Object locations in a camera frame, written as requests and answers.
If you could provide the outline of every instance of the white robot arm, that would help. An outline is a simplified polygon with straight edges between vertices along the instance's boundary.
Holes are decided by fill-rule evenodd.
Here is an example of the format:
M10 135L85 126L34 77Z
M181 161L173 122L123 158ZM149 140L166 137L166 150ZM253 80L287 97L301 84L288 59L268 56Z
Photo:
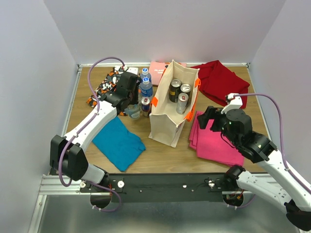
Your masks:
M252 130L251 118L240 109L240 96L243 95L228 95L229 104L224 108L208 107L205 113L198 117L200 128L204 129L208 120L213 119L210 129L226 136L245 158L265 169L282 189L257 179L240 166L233 166L227 172L231 175L232 182L236 182L239 188L276 205L287 213L289 221L298 228L311 230L311 184L286 162L273 142Z
M108 173L89 164L85 151L98 132L129 104L138 103L138 85L140 78L131 69L121 74L113 91L107 91L98 99L97 107L72 131L63 137L56 135L51 140L50 166L59 172L64 186L62 174L70 180L85 180L93 184L106 186Z

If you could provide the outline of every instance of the orange patterned fabric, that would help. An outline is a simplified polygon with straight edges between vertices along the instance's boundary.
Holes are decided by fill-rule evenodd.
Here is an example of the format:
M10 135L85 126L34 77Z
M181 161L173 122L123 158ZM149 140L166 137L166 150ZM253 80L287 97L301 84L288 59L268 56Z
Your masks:
M116 83L119 81L121 74L119 72L123 72L123 70L120 68L119 70L112 69L111 72L109 72L106 76L106 78L102 81L102 83L95 89L95 93L98 98L102 96L102 94L106 93L108 90L111 90ZM93 95L90 96L90 98L86 101L92 108L94 108L97 105L97 101ZM127 116L126 113L120 112L121 116Z

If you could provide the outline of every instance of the energy drink can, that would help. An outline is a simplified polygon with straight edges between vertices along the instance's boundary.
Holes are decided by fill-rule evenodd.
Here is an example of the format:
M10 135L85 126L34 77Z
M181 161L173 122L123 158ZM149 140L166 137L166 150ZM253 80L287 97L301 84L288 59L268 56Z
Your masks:
M183 114L185 112L188 100L189 96L186 93L179 94L176 108L177 113Z
M191 86L189 84L182 84L180 86L181 93L186 93L190 97Z
M143 116L147 117L150 111L150 99L147 97L143 97L141 99L141 110Z
M175 102L175 103L178 101L178 95L180 94L180 86L181 86L180 80L173 79L171 81L170 93L169 93L170 101Z

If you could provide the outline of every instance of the gray floor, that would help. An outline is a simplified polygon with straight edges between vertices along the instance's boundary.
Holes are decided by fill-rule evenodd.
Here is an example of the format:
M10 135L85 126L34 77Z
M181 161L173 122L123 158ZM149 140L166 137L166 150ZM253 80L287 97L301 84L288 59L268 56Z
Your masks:
M114 213L92 210L89 196L50 196L42 233L294 233L277 208L256 197L243 209L222 203L124 203Z

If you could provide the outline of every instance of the water bottle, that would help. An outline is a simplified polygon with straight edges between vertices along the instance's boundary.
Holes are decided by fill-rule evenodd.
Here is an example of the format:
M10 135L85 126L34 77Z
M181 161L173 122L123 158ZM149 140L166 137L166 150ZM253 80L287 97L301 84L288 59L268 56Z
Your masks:
M149 78L149 82L152 83L151 74L148 72L148 68L143 68L143 69L142 69L142 73L140 74L140 78L141 78L141 79L143 79L143 78Z
M129 105L124 111L133 120L137 120L140 117L140 108L138 104Z
M143 97L151 98L153 93L154 93L153 89L152 89L152 84L151 84L151 82L149 82L149 78L147 78L147 77L142 79L140 89L141 89L141 95Z

